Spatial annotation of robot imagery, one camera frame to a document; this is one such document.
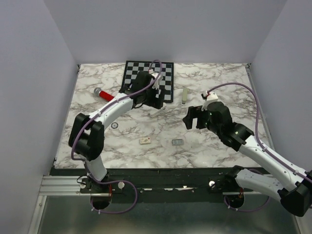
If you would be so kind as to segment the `grey staple strip tray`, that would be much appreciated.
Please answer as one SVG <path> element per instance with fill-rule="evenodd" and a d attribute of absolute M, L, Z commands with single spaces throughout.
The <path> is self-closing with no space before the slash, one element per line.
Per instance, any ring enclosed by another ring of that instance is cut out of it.
<path fill-rule="evenodd" d="M 182 145 L 184 145 L 184 141 L 183 141 L 183 139 L 173 139 L 172 145 L 173 146 L 182 146 Z"/>

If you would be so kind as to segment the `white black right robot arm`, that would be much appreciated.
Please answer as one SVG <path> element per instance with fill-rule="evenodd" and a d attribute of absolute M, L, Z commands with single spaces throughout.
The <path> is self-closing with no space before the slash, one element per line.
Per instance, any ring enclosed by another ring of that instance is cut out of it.
<path fill-rule="evenodd" d="M 279 201 L 289 213 L 303 217 L 312 205 L 312 173 L 289 162 L 258 140 L 252 130 L 232 120 L 230 110 L 222 102 L 212 102 L 206 107 L 191 106 L 183 122 L 191 129 L 208 129 L 221 142 L 251 158 L 271 177 L 259 175 L 235 166 L 234 173 L 225 177 L 224 185 L 230 191 L 239 187 L 251 189 Z"/>

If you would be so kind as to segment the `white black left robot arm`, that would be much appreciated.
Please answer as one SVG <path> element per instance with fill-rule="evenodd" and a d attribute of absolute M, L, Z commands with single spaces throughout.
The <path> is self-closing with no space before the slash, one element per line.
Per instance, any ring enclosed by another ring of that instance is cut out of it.
<path fill-rule="evenodd" d="M 128 111 L 146 105 L 161 109 L 164 102 L 164 90 L 159 89 L 163 76 L 152 69 L 140 71 L 136 78 L 120 89 L 118 94 L 98 110 L 75 117 L 68 145 L 72 148 L 71 158 L 84 163 L 85 169 L 91 175 L 92 188 L 104 192 L 108 187 L 105 178 L 107 170 L 101 159 L 104 148 L 105 130 L 120 116 Z"/>

